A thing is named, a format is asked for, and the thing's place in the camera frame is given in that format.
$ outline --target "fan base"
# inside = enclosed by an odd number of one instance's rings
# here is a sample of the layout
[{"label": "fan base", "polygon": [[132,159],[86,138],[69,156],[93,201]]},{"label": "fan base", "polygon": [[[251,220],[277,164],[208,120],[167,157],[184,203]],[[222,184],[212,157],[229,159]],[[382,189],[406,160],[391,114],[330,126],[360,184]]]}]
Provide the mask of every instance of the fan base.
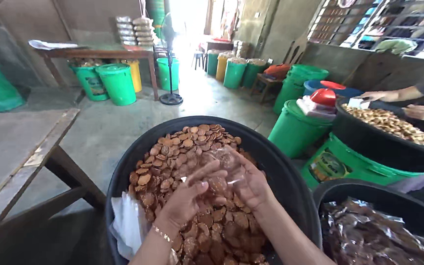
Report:
[{"label": "fan base", "polygon": [[183,102],[183,98],[179,94],[164,94],[160,96],[160,102],[165,105],[178,105]]}]

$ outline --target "red lid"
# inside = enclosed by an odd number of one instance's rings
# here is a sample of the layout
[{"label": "red lid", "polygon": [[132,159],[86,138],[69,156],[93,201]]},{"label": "red lid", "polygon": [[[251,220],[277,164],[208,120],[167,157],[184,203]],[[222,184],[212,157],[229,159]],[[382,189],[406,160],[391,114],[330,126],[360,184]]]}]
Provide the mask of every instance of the red lid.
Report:
[{"label": "red lid", "polygon": [[320,81],[320,83],[322,85],[324,85],[327,88],[331,88],[331,89],[346,89],[346,87],[344,85],[335,83],[335,82],[331,82],[331,81]]},{"label": "red lid", "polygon": [[336,95],[334,91],[329,88],[320,88],[310,95],[310,100],[317,104],[334,106]]}]

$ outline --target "gold bracelet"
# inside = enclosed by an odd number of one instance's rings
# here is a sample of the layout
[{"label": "gold bracelet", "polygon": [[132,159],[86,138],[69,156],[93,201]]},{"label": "gold bracelet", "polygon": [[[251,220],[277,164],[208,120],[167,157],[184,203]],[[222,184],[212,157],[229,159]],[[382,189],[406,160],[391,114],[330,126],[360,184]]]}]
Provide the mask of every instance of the gold bracelet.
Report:
[{"label": "gold bracelet", "polygon": [[168,237],[167,234],[163,233],[160,231],[160,229],[158,227],[156,227],[156,225],[152,225],[152,228],[155,230],[155,232],[159,233],[160,236],[162,236],[162,238],[166,239],[166,241],[171,242],[171,238]]}]

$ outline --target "metal window grille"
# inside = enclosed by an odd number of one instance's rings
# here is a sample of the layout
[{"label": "metal window grille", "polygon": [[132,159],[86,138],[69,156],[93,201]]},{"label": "metal window grille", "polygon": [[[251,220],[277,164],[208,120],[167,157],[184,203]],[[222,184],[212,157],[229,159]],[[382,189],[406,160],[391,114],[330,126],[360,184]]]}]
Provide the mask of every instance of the metal window grille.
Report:
[{"label": "metal window grille", "polygon": [[337,0],[324,0],[308,39],[364,50],[398,39],[416,43],[407,55],[424,58],[424,0],[356,0],[348,8],[340,8]]}]

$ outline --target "black tub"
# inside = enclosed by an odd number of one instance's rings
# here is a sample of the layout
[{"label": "black tub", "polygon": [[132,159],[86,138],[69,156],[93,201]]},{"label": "black tub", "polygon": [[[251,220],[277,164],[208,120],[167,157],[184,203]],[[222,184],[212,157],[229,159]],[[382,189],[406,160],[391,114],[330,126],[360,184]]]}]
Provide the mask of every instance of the black tub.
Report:
[{"label": "black tub", "polygon": [[[300,229],[321,248],[321,230],[317,209],[312,196],[299,172],[290,164],[290,160],[268,139],[259,133],[239,123],[209,116],[192,116],[177,118],[153,127],[138,138],[127,149],[112,175],[109,190],[107,191],[106,225],[109,227],[114,220],[111,198],[120,197],[129,183],[129,173],[135,167],[138,160],[150,150],[158,138],[167,133],[175,133],[184,126],[200,124],[220,124],[227,132],[242,138],[242,145],[253,158],[258,161],[259,168],[268,176],[268,183],[274,195],[297,223]],[[115,238],[107,232],[107,240],[114,258],[115,265],[125,265],[127,260],[117,252]],[[281,264],[279,258],[270,258],[270,263]]]},{"label": "black tub", "polygon": [[348,197],[363,200],[374,205],[375,210],[402,217],[405,228],[424,236],[424,202],[385,186],[357,179],[325,181],[313,192],[316,206],[336,201],[341,203]]},{"label": "black tub", "polygon": [[423,145],[391,135],[357,119],[341,107],[344,103],[348,103],[348,99],[337,100],[338,112],[332,127],[333,134],[341,142],[384,166],[409,172],[424,172]]}]

